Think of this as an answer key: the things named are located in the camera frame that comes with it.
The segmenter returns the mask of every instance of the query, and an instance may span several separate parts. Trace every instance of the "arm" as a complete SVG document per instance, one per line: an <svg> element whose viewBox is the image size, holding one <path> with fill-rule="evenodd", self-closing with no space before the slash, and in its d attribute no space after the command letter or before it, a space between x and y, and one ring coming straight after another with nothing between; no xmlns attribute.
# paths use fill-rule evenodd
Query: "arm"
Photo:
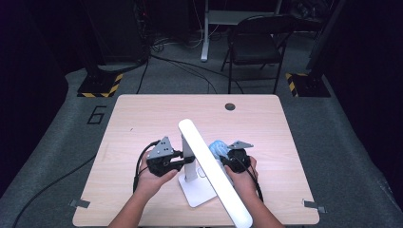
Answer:
<svg viewBox="0 0 403 228"><path fill-rule="evenodd" d="M249 167L249 171L253 173L253 169L256 168L257 162L253 157L250 157L250 159L251 167ZM242 172L240 174L234 173L227 165L225 165L225 171L233 181L235 190L251 214L254 227L284 227L260 200L256 193L255 183L247 172Z"/></svg>
<svg viewBox="0 0 403 228"><path fill-rule="evenodd" d="M137 227L148 201L160 190L163 184L170 181L178 173L178 170L174 169L160 178L150 173L146 168L147 154L145 153L142 158L140 170L144 171L140 174L136 191L108 227Z"/></svg>

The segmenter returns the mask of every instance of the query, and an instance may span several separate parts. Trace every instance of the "black chair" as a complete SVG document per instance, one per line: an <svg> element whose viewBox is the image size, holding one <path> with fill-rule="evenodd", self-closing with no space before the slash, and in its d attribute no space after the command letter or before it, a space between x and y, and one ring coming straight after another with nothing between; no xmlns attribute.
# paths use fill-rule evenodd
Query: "black chair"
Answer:
<svg viewBox="0 0 403 228"><path fill-rule="evenodd" d="M228 36L228 51L221 71L229 63L228 94L231 93L232 65L278 64L276 78L268 77L258 80L276 79L273 93L276 93L278 77L281 71L287 40L296 27L294 16L260 15L246 18L239 22Z"/></svg>

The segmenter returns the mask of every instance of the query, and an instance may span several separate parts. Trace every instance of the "table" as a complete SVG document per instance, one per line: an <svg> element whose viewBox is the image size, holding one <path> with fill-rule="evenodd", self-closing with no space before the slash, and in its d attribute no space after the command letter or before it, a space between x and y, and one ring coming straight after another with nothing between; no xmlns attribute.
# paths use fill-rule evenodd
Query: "table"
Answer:
<svg viewBox="0 0 403 228"><path fill-rule="evenodd" d="M204 4L204 38L201 50L201 61L206 62L208 57L208 47L210 43L208 27L213 25L230 25L235 26L241 20L256 15L267 15L270 13L278 14L282 0L278 0L274 12L258 12L258 11L231 11L231 10L210 10L208 0Z"/></svg>
<svg viewBox="0 0 403 228"><path fill-rule="evenodd" d="M226 104L235 105L230 111ZM316 224L314 201L296 146L276 95L122 95L114 107L97 157L77 207L76 226L107 226L132 194L137 159L151 142L168 136L182 150L179 121L191 119L205 142L254 145L265 204L283 224ZM141 226L231 226L218 198L188 205L178 176L163 186L144 208Z"/></svg>

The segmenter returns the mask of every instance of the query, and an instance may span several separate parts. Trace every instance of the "desk hole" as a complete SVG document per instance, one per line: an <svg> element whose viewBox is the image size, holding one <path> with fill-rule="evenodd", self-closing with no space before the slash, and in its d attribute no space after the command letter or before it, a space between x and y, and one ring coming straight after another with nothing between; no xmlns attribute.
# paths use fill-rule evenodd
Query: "desk hole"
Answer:
<svg viewBox="0 0 403 228"><path fill-rule="evenodd" d="M232 103L227 103L225 104L225 109L227 109L228 111L233 111L235 109L235 105Z"/></svg>

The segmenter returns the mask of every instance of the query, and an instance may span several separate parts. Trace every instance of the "gray carpet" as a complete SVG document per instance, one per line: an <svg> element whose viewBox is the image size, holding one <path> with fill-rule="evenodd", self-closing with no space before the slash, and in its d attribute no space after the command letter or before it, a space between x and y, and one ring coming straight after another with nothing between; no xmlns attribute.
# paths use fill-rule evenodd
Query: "gray carpet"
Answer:
<svg viewBox="0 0 403 228"><path fill-rule="evenodd" d="M219 71L225 55L225 38L212 41L209 60L201 63L202 46L165 45L154 53L169 59L185 61ZM294 98L288 88L286 72L303 73L309 61L314 40L294 35L286 51L278 83L278 93L290 125L297 151L314 199L328 210L320 215L315 227L403 227L403 214L394 203L388 184L369 159L340 107L331 87L331 98ZM116 69L121 66L106 66ZM33 151L27 163L0 199L0 226L11 227L24 205L41 189L90 159L98 150L116 99L133 94L139 88L145 66L127 72L112 98L78 98L77 88L86 77L84 70L68 74L66 101L48 132ZM151 58L140 89L142 94L226 93L227 80L194 68L192 75L167 62ZM240 74L252 69L234 69ZM275 72L267 66L263 73ZM244 93L271 93L274 81L241 82ZM240 93L233 84L233 93ZM100 124L86 124L93 109L105 113ZM92 161L52 185L24 212L17 227L73 227L75 208L68 206L79 199Z"/></svg>

